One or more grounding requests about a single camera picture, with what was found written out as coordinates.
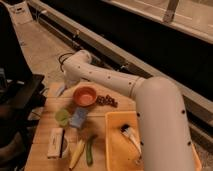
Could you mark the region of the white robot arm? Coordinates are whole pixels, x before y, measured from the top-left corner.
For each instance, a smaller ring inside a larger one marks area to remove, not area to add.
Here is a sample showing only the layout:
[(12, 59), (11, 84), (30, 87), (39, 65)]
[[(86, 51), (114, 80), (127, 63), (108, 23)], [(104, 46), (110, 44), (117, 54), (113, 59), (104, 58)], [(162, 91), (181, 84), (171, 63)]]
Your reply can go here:
[(145, 171), (195, 171), (192, 140), (183, 96), (165, 77), (125, 74), (91, 64), (80, 50), (63, 64), (65, 84), (82, 78), (101, 84), (135, 101)]

